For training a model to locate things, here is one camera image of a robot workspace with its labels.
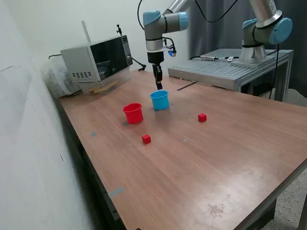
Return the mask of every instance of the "blue cup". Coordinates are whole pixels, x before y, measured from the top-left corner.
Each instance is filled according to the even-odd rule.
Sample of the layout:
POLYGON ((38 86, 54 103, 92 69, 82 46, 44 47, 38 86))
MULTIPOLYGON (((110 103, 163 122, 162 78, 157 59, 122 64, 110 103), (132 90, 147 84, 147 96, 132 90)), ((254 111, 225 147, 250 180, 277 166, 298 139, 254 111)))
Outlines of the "blue cup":
POLYGON ((169 106, 168 91, 159 90, 150 94, 155 110, 166 109, 169 106))

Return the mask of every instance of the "white wall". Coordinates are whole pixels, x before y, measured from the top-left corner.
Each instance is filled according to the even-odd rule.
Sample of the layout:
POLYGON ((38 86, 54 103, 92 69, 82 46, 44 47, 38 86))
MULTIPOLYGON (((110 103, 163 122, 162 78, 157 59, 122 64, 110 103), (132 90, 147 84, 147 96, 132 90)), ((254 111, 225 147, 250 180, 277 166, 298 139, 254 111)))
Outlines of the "white wall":
POLYGON ((0 229, 93 230, 58 112, 2 0, 0 21, 0 229))
MULTIPOLYGON (((140 18, 144 11, 164 10, 173 0, 144 0, 140 18)), ((116 24, 129 39, 132 56, 147 62, 144 32, 137 21, 139 0, 6 0, 34 58, 41 66, 51 54, 61 49, 86 42, 81 20, 86 21, 92 41, 117 36, 116 24)), ((162 64, 167 67, 188 59, 187 31, 168 34, 174 39, 177 57, 165 53, 162 64)))

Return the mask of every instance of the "red cube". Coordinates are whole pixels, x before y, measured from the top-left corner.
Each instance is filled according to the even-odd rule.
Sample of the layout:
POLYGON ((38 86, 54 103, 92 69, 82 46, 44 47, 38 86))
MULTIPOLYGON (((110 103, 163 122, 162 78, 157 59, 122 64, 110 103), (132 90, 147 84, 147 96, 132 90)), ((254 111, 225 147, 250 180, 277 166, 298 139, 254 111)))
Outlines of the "red cube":
POLYGON ((142 140, 143 140, 144 144, 148 144, 148 143, 152 142, 152 140, 150 139, 150 136, 147 135, 147 134, 142 137, 142 140))
POLYGON ((207 115, 206 114, 199 114, 198 115, 198 121, 199 122, 205 122, 207 120, 207 115))

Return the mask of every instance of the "plastic bag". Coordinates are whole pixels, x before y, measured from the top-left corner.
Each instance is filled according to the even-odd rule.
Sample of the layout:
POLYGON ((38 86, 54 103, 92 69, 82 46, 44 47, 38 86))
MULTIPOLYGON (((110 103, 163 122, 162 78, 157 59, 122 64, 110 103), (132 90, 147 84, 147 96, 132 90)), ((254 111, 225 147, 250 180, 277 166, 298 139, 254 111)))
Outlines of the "plastic bag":
POLYGON ((44 82, 55 98, 71 95, 79 90, 67 72, 62 56, 51 57, 42 68, 44 82))

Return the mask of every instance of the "floor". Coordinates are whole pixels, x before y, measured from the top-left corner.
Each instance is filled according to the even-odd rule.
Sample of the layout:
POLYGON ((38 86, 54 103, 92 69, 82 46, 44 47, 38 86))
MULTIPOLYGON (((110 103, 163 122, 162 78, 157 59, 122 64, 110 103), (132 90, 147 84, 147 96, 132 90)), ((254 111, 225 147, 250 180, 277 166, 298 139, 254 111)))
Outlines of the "floor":
MULTIPOLYGON (((289 89, 288 103, 307 107, 307 98, 289 89)), ((275 219, 263 230, 296 230, 307 193, 307 170, 305 170, 277 199, 275 219)))

